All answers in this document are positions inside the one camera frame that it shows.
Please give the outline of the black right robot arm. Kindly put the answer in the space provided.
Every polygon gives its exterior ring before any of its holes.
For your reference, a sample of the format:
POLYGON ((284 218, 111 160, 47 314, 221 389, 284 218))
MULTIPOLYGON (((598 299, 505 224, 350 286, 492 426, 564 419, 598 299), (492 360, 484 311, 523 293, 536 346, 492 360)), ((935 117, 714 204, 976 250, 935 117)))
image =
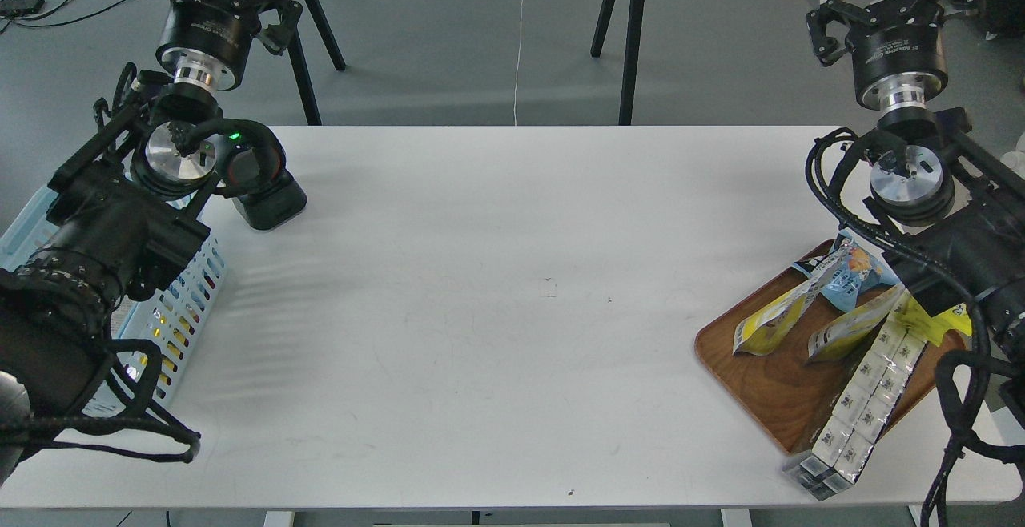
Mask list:
POLYGON ((881 248, 927 314, 966 305, 971 321, 971 349, 944 353, 935 368, 951 439, 920 519, 941 526, 949 476, 967 451, 1023 464, 1022 445, 992 445, 974 430, 992 375, 1023 421, 1023 180, 971 139, 962 107, 927 110, 948 84, 943 24, 986 10, 987 0, 821 0, 805 18, 816 59, 849 54, 856 102, 881 115, 864 135, 840 128, 815 141, 810 191, 881 248))

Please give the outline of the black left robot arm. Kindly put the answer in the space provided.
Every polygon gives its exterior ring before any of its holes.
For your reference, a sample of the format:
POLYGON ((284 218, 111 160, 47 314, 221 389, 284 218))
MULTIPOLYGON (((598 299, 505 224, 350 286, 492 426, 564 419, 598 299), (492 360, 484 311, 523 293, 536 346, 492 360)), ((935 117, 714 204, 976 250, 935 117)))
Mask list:
POLYGON ((190 462, 200 435, 156 400, 163 352, 117 340, 121 302, 168 289, 200 253, 212 196, 235 202, 249 227, 296 217, 308 195, 287 169, 279 138, 216 102, 244 78, 254 39, 279 55, 294 38, 296 0, 169 0, 158 70, 125 71, 107 122, 56 169, 46 211, 56 232, 2 272, 2 476, 61 433, 156 433, 190 462))

